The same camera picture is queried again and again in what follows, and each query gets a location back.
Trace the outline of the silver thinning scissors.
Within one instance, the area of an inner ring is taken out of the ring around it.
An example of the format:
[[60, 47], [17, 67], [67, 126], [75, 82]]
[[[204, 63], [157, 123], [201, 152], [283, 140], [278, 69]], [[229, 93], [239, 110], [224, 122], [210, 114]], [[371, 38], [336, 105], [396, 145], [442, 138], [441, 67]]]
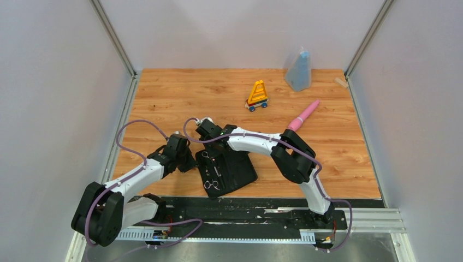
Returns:
[[215, 171], [217, 177], [221, 178], [222, 174], [219, 171], [219, 168], [217, 166], [217, 163], [214, 157], [210, 157], [208, 151], [206, 150], [201, 153], [201, 156], [205, 158], [212, 165], [212, 168]]

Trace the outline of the black zippered tool case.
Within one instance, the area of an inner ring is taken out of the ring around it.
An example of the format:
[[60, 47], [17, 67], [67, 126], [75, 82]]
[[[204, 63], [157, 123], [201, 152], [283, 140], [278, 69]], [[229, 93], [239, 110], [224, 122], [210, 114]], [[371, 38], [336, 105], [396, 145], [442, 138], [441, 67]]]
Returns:
[[231, 150], [217, 156], [209, 154], [210, 157], [214, 157], [216, 160], [219, 171], [222, 174], [222, 177], [219, 178], [213, 170], [212, 165], [201, 156], [201, 153], [205, 150], [201, 150], [195, 154], [203, 187], [205, 181], [215, 180], [218, 181], [220, 188], [220, 190], [204, 188], [210, 199], [216, 199], [232, 193], [257, 180], [258, 175], [248, 156], [248, 152]]

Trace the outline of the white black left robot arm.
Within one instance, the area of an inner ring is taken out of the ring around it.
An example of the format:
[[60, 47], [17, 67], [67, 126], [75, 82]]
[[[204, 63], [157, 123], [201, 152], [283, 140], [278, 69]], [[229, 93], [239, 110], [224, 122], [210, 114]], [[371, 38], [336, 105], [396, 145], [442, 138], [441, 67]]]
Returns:
[[106, 247], [121, 230], [131, 225], [147, 220], [153, 225], [162, 225], [167, 220], [167, 210], [161, 207], [160, 197], [153, 194], [145, 194], [138, 200], [133, 197], [176, 170], [187, 172], [194, 167], [189, 140], [181, 134], [172, 134], [166, 145], [125, 175], [105, 184], [90, 183], [75, 211], [71, 228], [91, 244]]

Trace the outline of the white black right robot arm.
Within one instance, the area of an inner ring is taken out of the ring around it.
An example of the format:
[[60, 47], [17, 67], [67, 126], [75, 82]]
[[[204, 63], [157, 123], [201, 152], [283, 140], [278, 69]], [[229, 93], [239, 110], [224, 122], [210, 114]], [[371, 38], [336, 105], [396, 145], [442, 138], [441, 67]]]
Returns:
[[272, 158], [288, 181], [299, 186], [312, 212], [314, 225], [325, 228], [334, 220], [334, 206], [318, 179], [322, 169], [314, 150], [293, 130], [267, 134], [226, 125], [220, 127], [209, 117], [191, 119], [200, 135], [198, 143], [215, 150], [257, 153]]

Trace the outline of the silver hair scissors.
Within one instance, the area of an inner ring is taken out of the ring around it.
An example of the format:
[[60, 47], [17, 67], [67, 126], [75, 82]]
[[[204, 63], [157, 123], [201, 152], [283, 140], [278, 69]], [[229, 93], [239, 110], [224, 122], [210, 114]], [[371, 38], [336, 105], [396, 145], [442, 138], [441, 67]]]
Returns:
[[207, 181], [205, 181], [204, 182], [204, 188], [205, 189], [213, 188], [215, 190], [220, 190], [219, 183], [218, 183], [218, 181], [215, 181], [215, 180], [211, 180], [211, 181], [207, 180]]

